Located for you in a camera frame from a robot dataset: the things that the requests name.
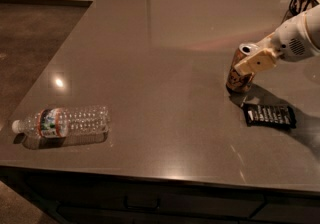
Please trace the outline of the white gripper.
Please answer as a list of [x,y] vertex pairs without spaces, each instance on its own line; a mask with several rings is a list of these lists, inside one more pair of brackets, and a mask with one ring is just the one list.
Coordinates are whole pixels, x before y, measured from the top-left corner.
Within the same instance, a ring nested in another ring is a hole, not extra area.
[[245,57],[235,66],[240,75],[274,68],[277,58],[298,62],[317,55],[317,12],[304,11],[282,23],[260,41],[260,51]]

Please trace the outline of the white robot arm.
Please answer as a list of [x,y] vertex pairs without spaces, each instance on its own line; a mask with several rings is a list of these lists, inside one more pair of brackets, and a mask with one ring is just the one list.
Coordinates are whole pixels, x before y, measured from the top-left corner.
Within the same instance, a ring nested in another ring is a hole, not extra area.
[[239,75],[247,75],[274,68],[279,59],[298,62],[320,55],[320,6],[301,12],[273,33],[257,43],[245,43],[240,50],[248,49],[246,57],[235,66]]

